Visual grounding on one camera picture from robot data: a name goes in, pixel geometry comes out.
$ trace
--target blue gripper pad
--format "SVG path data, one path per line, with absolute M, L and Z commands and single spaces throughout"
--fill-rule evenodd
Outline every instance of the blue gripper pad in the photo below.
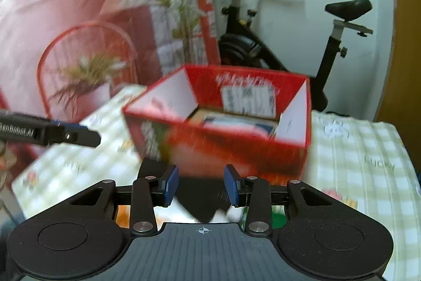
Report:
M 225 189 L 227 190 L 229 201 L 232 205 L 238 205 L 239 195 L 237 190 L 237 182 L 234 180 L 234 177 L 231 175 L 228 167 L 225 166 L 224 169 L 224 184 Z
M 165 205 L 170 205 L 171 201 L 173 201 L 174 195 L 178 187 L 178 180 L 179 180 L 178 167 L 176 166 L 167 180 L 167 186 L 165 188 L 165 193 L 164 193 Z

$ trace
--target open box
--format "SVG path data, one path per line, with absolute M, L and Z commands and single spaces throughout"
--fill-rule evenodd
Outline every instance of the open box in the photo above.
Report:
M 158 102 L 165 111 L 151 110 Z M 197 111 L 276 122 L 262 138 L 190 121 Z M 285 184 L 302 173 L 311 140 L 309 80 L 302 75 L 231 66 L 182 66 L 123 109 L 141 157 L 176 164 L 181 175 L 222 178 L 226 164 L 242 176 Z

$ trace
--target exercise bike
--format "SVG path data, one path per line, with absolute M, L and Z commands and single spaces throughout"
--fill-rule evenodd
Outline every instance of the exercise bike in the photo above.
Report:
M 220 59 L 223 65 L 247 66 L 255 68 L 270 68 L 279 71 L 288 71 L 288 69 L 277 59 L 274 53 L 260 38 L 251 30 L 252 18 L 257 12 L 249 9 L 247 22 L 239 18 L 241 0 L 231 0 L 229 7 L 222 9 L 222 14 L 227 18 L 227 30 L 221 36 L 218 45 Z M 349 2 L 340 2 L 328 4 L 325 11 L 342 19 L 333 20 L 332 34 L 329 36 L 322 62 L 319 66 L 316 77 L 310 77 L 310 94 L 312 98 L 312 109 L 323 111 L 328 105 L 328 99 L 323 91 L 336 55 L 341 57 L 347 55 L 348 49 L 340 48 L 342 33 L 345 28 L 356 30 L 358 35 L 367 37 L 367 34 L 373 34 L 373 30 L 350 23 L 360 18 L 373 6 L 369 0 L 353 0 Z

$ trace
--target checkered tablecloth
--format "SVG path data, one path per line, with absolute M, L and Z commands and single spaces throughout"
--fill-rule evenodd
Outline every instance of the checkered tablecloth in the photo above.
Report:
M 140 161 L 121 107 L 143 89 L 126 87 L 82 122 L 101 133 L 98 148 L 57 145 L 13 182 L 26 217 L 103 179 L 113 179 L 117 185 L 132 184 Z M 394 252 L 384 274 L 386 280 L 421 279 L 421 191 L 393 125 L 313 112 L 312 146 L 302 180 L 388 228 Z M 163 212 L 163 216 L 171 221 L 194 221 L 176 202 L 170 211 L 172 214 Z M 224 221 L 226 217 L 214 219 Z

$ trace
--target label on box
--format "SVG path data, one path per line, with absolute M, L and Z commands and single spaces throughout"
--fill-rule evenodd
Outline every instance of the label on box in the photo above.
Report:
M 275 92 L 271 85 L 223 86 L 220 89 L 224 110 L 242 115 L 275 118 Z

